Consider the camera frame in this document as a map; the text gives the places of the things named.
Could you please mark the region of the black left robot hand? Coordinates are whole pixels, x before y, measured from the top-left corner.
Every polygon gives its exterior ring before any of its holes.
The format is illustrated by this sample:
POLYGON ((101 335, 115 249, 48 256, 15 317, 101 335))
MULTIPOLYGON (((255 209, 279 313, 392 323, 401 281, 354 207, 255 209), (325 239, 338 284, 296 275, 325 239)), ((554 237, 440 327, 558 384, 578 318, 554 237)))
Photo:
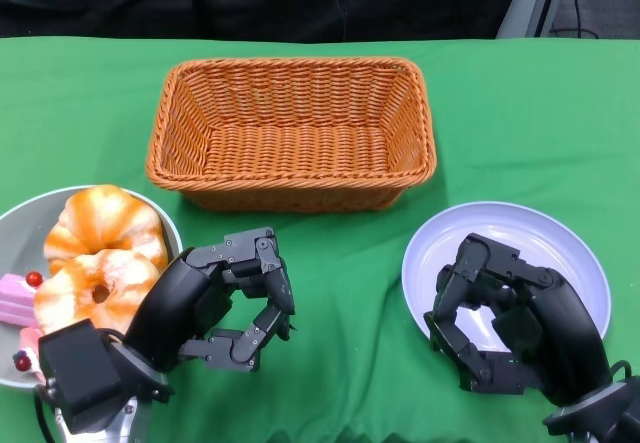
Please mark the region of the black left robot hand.
POLYGON ((275 232, 264 227, 180 253, 144 298, 123 343, 162 373, 192 359, 215 369, 251 372, 273 337, 289 339, 294 313, 275 232), (247 329, 220 329, 237 291, 265 299, 266 306, 247 329))

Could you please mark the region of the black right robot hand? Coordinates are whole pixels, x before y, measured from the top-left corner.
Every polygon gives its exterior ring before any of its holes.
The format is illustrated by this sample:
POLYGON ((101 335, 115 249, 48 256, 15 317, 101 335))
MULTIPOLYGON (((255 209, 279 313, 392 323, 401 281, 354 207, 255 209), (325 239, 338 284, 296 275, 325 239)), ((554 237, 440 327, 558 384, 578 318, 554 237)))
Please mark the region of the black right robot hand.
POLYGON ((534 266, 518 249, 471 233, 436 278, 424 315, 434 350, 459 371, 465 391, 521 394, 539 390, 566 406, 612 381, 600 333, 568 280, 534 266), (459 308, 489 308, 506 351, 479 349, 457 325, 459 308))

